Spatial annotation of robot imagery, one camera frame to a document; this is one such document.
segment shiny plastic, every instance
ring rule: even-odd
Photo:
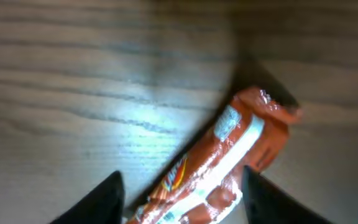
[[[243,167],[264,170],[288,139],[288,124],[299,115],[263,90],[240,91],[127,224],[219,223],[242,197]]]

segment orange-red package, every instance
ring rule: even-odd
[[[127,224],[219,223],[242,198],[243,167],[264,170],[298,118],[264,90],[240,91]]]

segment wooden surface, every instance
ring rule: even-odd
[[[265,175],[358,223],[356,0],[0,0],[0,223],[47,223],[114,170],[131,203],[244,55],[305,113]]]

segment wooden table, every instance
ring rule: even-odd
[[[0,0],[0,223],[47,223],[114,170],[133,202],[250,58],[305,114],[264,174],[358,223],[356,0]]]

